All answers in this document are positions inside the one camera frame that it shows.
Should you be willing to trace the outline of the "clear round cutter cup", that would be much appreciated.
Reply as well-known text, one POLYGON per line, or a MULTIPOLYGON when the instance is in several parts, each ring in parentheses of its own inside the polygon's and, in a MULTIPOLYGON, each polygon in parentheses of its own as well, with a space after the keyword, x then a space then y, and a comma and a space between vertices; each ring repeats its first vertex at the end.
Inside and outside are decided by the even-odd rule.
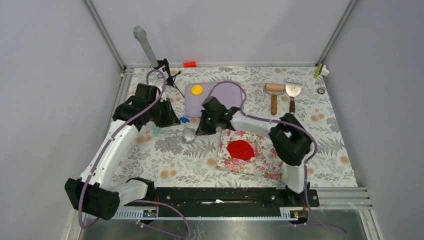
POLYGON ((181 136, 182 136, 182 142, 184 144, 191 144, 195 141, 197 137, 196 130, 194 128, 187 127, 182 131, 181 136))

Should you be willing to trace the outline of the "red dough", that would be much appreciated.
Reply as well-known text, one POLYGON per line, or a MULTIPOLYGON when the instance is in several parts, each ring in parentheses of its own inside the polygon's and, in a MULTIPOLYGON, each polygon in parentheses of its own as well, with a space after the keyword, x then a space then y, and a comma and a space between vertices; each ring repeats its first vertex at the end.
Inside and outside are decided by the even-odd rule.
POLYGON ((229 155, 234 159, 249 161, 251 158, 255 157, 252 146, 245 140, 231 141, 226 149, 229 155))

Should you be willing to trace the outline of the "floral tray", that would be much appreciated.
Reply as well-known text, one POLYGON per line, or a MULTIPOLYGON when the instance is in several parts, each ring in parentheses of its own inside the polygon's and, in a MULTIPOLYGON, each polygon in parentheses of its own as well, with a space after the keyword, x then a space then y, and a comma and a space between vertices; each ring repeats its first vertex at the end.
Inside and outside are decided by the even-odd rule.
POLYGON ((281 180, 283 166, 269 138, 247 131, 222 132, 216 159, 218 170, 281 180))

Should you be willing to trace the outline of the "wooden dough roller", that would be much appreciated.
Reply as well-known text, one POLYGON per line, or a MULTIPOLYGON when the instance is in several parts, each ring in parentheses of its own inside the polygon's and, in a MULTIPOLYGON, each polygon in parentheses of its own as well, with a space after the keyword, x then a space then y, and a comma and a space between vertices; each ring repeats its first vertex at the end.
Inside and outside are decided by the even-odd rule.
POLYGON ((278 113, 278 95, 282 95, 285 92, 285 85, 266 83, 263 90, 266 94, 270 95, 270 113, 275 116, 278 113))

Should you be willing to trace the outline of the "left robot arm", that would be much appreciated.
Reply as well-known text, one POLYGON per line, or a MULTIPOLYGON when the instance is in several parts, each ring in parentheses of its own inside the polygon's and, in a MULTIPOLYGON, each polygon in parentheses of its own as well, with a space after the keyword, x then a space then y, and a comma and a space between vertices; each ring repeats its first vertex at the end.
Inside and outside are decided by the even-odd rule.
POLYGON ((138 200, 148 206, 155 200, 154 183, 133 177, 112 185, 114 173, 142 127, 154 123, 159 128, 180 125, 165 89, 140 83, 114 111, 108 133, 89 166, 77 179, 69 178, 64 189, 78 211, 103 220, 111 219, 120 206, 138 200))

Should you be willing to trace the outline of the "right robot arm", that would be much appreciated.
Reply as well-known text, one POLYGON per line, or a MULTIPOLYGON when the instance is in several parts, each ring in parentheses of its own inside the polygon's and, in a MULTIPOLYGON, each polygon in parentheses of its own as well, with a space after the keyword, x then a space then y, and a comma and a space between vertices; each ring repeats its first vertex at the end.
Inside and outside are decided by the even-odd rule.
POLYGON ((214 96, 207 97, 202 106, 197 136, 212 135, 217 132, 217 128, 221 128, 269 138, 278 157, 287 165, 287 201, 293 206, 299 206, 307 199, 305 164, 310 158, 306 158, 306 155, 311 151, 311 145, 317 143, 293 114, 286 113, 279 119, 266 119, 249 115, 242 107, 227 109, 214 96))

